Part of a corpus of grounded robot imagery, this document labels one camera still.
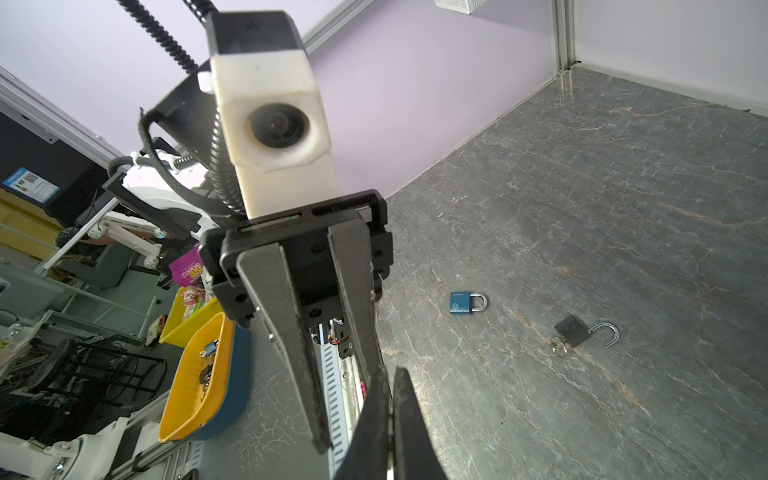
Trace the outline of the blue padlock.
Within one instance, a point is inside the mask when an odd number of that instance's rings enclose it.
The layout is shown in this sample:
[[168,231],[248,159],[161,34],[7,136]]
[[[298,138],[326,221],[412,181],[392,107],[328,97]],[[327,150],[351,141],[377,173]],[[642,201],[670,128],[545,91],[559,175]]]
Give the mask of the blue padlock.
[[450,294],[449,313],[452,315],[479,313],[485,311],[488,306],[488,297],[482,293],[460,291]]

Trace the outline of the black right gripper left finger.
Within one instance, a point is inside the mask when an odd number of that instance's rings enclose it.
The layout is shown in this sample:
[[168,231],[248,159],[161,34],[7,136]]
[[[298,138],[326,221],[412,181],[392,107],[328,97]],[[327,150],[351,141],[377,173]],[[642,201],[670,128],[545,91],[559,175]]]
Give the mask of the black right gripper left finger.
[[390,387],[386,367],[380,365],[366,387],[367,396],[352,441],[335,479],[387,478],[390,455]]

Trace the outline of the silver key with ring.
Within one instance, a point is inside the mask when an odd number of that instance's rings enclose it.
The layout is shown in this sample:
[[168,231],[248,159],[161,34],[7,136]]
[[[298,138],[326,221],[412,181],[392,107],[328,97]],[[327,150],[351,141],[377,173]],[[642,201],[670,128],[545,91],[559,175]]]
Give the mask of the silver key with ring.
[[552,351],[559,357],[564,358],[570,352],[570,345],[568,342],[560,336],[554,336],[550,339],[550,346]]

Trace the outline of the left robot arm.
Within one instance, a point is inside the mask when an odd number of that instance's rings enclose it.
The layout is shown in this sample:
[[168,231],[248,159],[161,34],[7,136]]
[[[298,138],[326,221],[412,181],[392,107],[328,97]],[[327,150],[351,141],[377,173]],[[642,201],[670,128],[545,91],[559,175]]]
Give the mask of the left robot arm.
[[209,57],[194,61],[139,1],[124,10],[186,72],[138,117],[137,163],[210,216],[200,257],[226,316],[275,335],[316,448],[332,445],[310,333],[340,320],[365,376],[379,364],[374,307],[393,263],[376,190],[342,194],[305,43],[283,10],[191,1]]

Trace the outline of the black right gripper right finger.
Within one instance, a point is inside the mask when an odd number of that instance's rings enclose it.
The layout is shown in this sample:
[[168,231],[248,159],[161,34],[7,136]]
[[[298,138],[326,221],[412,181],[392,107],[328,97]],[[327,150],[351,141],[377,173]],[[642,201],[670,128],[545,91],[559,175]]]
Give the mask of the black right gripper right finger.
[[447,479],[431,443],[410,374],[403,367],[398,367],[394,376],[393,448],[395,479]]

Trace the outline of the dark grey padlock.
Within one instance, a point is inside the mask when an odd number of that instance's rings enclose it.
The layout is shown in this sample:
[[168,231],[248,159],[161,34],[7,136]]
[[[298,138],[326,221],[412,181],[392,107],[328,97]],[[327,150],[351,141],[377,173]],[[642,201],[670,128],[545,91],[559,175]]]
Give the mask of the dark grey padlock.
[[611,348],[621,339],[620,330],[615,324],[602,321],[589,326],[576,315],[565,317],[554,326],[554,329],[557,333],[556,339],[565,349],[578,347],[601,329],[610,330],[613,334],[613,337],[603,345],[604,349]]

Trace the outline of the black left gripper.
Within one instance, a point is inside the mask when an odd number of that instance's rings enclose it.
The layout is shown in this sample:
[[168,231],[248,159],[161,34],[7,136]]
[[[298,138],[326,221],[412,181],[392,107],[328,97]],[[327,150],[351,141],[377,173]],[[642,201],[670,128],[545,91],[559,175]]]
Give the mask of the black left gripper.
[[[352,213],[361,218],[348,220]],[[343,310],[362,381],[371,389],[382,363],[375,301],[382,298],[393,264],[387,223],[386,200],[367,190],[212,229],[201,239],[199,255],[227,317],[248,327],[257,306],[273,333],[320,453],[327,452],[331,440],[305,325],[340,318]]]

